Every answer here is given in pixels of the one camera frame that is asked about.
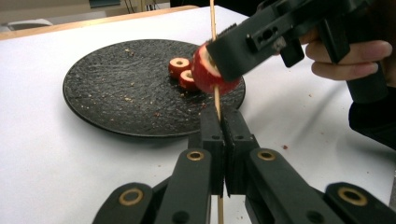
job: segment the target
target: screw hole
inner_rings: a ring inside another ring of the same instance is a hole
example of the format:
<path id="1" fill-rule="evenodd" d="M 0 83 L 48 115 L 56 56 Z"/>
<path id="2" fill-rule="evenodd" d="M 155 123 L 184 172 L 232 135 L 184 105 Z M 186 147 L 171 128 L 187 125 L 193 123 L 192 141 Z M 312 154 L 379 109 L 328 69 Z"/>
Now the screw hole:
<path id="1" fill-rule="evenodd" d="M 204 153 L 200 151 L 192 151 L 187 154 L 187 158 L 191 161 L 200 161 L 204 158 Z"/>
<path id="2" fill-rule="evenodd" d="M 143 191 L 138 188 L 127 189 L 119 197 L 119 202 L 125 206 L 138 204 L 143 199 Z"/>
<path id="3" fill-rule="evenodd" d="M 308 211 L 306 213 L 306 217 L 308 218 L 308 220 L 312 223 L 324 223 L 324 216 L 316 211 Z"/>
<path id="4" fill-rule="evenodd" d="M 353 188 L 341 187 L 338 190 L 338 196 L 344 201 L 357 206 L 364 206 L 367 204 L 366 196 Z"/>
<path id="5" fill-rule="evenodd" d="M 268 150 L 260 151 L 258 157 L 264 161 L 273 161 L 276 158 L 275 154 Z"/>
<path id="6" fill-rule="evenodd" d="M 172 216 L 172 221 L 175 224 L 184 224 L 187 223 L 190 219 L 190 216 L 187 212 L 185 211 L 179 211 L 173 214 Z"/>

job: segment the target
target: human hand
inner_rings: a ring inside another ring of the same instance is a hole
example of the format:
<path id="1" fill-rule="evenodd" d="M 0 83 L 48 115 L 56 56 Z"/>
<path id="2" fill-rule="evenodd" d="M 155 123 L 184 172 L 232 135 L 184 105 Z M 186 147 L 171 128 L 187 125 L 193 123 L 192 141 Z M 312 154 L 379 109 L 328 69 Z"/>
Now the human hand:
<path id="1" fill-rule="evenodd" d="M 312 72 L 320 77 L 334 80 L 352 80 L 366 77 L 378 69 L 376 62 L 383 65 L 386 81 L 396 87 L 396 1 L 376 0 L 370 8 L 375 31 L 382 40 L 350 45 L 350 52 L 339 64 L 333 64 L 326 48 L 320 41 L 318 30 L 312 30 L 300 38 L 308 44 L 305 54 L 314 60 Z"/>

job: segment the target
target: cable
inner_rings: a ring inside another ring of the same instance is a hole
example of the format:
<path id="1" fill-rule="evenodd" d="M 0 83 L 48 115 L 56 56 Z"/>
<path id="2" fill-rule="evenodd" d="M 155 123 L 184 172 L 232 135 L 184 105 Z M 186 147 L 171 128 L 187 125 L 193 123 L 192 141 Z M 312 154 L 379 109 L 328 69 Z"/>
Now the cable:
<path id="1" fill-rule="evenodd" d="M 160 6 L 157 4 L 157 0 L 152 0 L 152 2 L 154 3 L 154 10 L 155 10 L 155 6 L 157 6 L 158 9 L 161 9 Z"/>
<path id="2" fill-rule="evenodd" d="M 132 7 L 132 3 L 131 3 L 131 0 L 128 0 L 129 1 L 129 5 L 131 5 L 131 10 L 132 10 L 132 12 L 134 13 L 134 8 Z"/>
<path id="3" fill-rule="evenodd" d="M 128 3 L 126 2 L 126 0 L 124 0 L 124 2 L 125 2 L 126 8 L 128 9 L 128 14 L 131 14 L 131 11 L 129 10 L 129 7 L 128 7 Z"/>

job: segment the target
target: red apple piece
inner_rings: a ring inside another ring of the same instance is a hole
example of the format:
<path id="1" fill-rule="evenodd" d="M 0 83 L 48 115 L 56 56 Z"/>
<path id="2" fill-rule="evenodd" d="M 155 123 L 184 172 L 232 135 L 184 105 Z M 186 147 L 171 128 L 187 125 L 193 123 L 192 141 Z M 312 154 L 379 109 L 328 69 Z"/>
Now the red apple piece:
<path id="1" fill-rule="evenodd" d="M 169 75 L 174 79 L 178 79 L 183 71 L 190 70 L 190 68 L 190 60 L 186 58 L 174 58 L 168 65 Z"/>
<path id="2" fill-rule="evenodd" d="M 198 91 L 198 87 L 195 85 L 194 78 L 192 78 L 191 70 L 183 71 L 178 79 L 178 85 L 185 91 Z"/>
<path id="3" fill-rule="evenodd" d="M 201 91 L 214 93 L 215 86 L 219 86 L 219 94 L 232 91 L 240 82 L 240 78 L 226 82 L 206 49 L 207 42 L 201 45 L 193 54 L 191 72 L 195 85 Z"/>

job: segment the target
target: finger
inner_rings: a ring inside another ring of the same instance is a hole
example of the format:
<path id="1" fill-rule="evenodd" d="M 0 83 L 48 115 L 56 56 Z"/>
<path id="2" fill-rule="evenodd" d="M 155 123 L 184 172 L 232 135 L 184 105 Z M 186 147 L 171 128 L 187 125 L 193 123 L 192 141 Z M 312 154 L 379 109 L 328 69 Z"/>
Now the finger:
<path id="1" fill-rule="evenodd" d="M 318 34 L 318 29 L 313 29 L 310 30 L 308 33 L 306 33 L 303 36 L 300 36 L 300 44 L 308 44 L 314 40 L 318 40 L 319 34 Z"/>
<path id="2" fill-rule="evenodd" d="M 386 41 L 374 40 L 350 45 L 350 52 L 339 64 L 368 63 L 381 61 L 392 53 L 392 45 Z M 308 58 L 320 62 L 331 63 L 330 56 L 321 41 L 311 42 L 305 49 Z"/>
<path id="3" fill-rule="evenodd" d="M 351 65 L 338 65 L 331 63 L 313 63 L 312 72 L 319 77 L 333 80 L 353 80 L 366 77 L 378 70 L 377 63 L 359 63 Z"/>

